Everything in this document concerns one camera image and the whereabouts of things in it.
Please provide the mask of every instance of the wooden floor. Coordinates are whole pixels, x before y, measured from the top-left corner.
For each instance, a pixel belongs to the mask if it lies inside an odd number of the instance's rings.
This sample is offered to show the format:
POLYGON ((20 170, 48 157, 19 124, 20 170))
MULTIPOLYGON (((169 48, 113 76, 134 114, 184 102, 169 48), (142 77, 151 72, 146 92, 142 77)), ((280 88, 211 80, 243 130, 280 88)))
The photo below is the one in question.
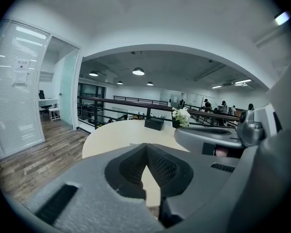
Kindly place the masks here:
POLYGON ((23 202, 39 187, 82 159, 88 134, 73 131, 60 120, 41 117, 45 142, 0 161, 0 187, 23 202))

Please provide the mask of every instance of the office chair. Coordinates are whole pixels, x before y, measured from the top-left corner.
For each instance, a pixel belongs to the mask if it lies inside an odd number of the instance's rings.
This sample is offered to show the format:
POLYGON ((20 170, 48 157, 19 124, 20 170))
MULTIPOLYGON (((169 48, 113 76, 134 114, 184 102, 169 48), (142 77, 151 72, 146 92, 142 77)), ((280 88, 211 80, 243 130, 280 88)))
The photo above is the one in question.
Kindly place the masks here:
MULTIPOLYGON (((39 90, 39 98, 40 99, 45 99, 44 97, 44 91, 43 90, 39 90)), ((40 113, 43 112, 43 116, 46 112, 48 112, 49 108, 52 107, 51 105, 46 105, 46 106, 41 106, 42 109, 44 109, 43 111, 40 111, 40 113)))

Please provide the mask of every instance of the black rubber pad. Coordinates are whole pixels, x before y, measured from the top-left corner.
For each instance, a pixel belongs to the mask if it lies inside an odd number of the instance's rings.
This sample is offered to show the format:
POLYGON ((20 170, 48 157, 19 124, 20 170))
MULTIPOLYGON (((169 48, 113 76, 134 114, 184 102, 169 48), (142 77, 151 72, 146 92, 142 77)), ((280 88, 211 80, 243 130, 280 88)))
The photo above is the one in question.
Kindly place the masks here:
POLYGON ((63 212, 78 188, 73 185, 63 185, 35 214, 42 221, 52 225, 63 212))
POLYGON ((185 161, 152 144, 141 144, 111 160, 105 168, 105 178, 121 196, 146 199, 146 193, 141 186, 141 177, 146 166, 161 188, 163 198, 181 194, 194 175, 193 169, 185 161))
POLYGON ((235 169, 234 166, 227 166, 227 165, 223 165, 220 163, 213 163, 210 167, 213 167, 215 169, 219 169, 221 171, 229 172, 229 173, 232 173, 235 169))

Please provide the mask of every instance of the white table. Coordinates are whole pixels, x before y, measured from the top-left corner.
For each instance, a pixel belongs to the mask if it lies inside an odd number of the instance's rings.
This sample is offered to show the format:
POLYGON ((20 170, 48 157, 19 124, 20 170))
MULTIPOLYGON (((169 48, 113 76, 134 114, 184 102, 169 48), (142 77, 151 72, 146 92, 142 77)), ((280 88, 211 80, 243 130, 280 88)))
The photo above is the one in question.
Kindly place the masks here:
MULTIPOLYGON (((161 144, 187 151, 176 142, 174 138, 175 128, 164 124, 162 130, 157 131, 146 128, 144 125, 145 121, 143 120, 124 120, 109 123, 96 129, 88 136, 83 145, 82 158, 141 143, 161 144)), ((141 180, 146 191, 146 205, 158 206, 161 191, 147 167, 141 180)))
POLYGON ((39 99, 39 107, 48 106, 58 103, 57 99, 39 99))

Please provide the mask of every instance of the white chair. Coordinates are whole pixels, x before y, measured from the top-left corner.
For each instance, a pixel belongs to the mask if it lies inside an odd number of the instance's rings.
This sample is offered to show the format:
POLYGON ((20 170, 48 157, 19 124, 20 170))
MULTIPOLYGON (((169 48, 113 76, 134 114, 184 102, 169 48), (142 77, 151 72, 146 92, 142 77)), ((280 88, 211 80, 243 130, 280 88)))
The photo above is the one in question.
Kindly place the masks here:
POLYGON ((49 114, 49 118, 50 118, 51 121, 60 119, 59 101, 57 102, 57 108, 54 108, 54 107, 55 107, 55 105, 53 105, 53 108, 49 108, 48 109, 48 114, 49 114))

